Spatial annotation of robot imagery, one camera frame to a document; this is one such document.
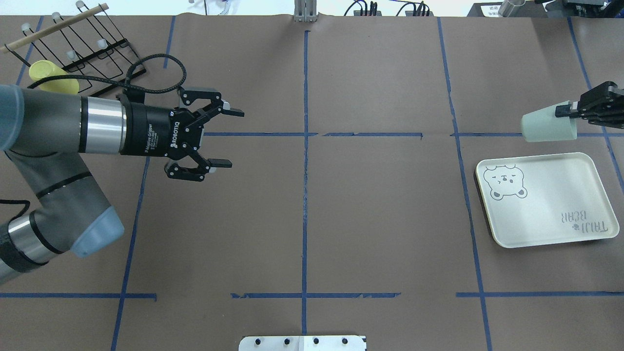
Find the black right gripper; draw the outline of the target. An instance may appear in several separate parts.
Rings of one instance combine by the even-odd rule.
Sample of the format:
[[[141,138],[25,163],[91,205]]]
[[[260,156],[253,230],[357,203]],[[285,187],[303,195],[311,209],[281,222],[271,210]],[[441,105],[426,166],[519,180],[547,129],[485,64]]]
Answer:
[[[590,124],[624,128],[624,93],[613,81],[606,81],[580,96],[579,101],[555,107],[556,118],[582,118]]]

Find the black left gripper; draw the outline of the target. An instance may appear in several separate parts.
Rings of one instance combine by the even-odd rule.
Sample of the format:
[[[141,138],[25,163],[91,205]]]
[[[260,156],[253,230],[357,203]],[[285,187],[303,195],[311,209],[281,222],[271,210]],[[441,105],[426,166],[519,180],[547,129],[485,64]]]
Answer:
[[[232,168],[225,158],[204,158],[199,154],[203,126],[212,118],[224,114],[244,117],[245,113],[223,99],[213,88],[192,87],[177,90],[180,107],[163,108],[134,102],[127,94],[117,99],[126,117],[126,129],[119,153],[125,156],[167,157],[163,167],[168,178],[202,182],[208,173],[218,168]],[[196,101],[207,101],[207,106],[195,111],[189,107]],[[189,157],[195,167],[185,167],[179,160]]]

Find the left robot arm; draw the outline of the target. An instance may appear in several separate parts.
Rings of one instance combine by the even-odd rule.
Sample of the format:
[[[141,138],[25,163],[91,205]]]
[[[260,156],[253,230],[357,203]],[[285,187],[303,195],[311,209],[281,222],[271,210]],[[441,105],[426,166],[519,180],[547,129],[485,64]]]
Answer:
[[[115,99],[1,87],[1,150],[40,207],[1,225],[1,282],[72,252],[87,257],[125,231],[82,154],[165,157],[169,178],[201,182],[227,159],[199,154],[204,126],[243,117],[214,89],[178,88],[180,105],[148,106],[138,89]]]

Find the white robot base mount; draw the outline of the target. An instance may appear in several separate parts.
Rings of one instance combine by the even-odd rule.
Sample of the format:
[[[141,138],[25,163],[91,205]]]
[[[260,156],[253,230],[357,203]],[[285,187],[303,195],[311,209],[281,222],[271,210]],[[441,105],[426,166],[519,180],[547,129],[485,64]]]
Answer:
[[[249,336],[239,351],[367,351],[367,340],[359,335]]]

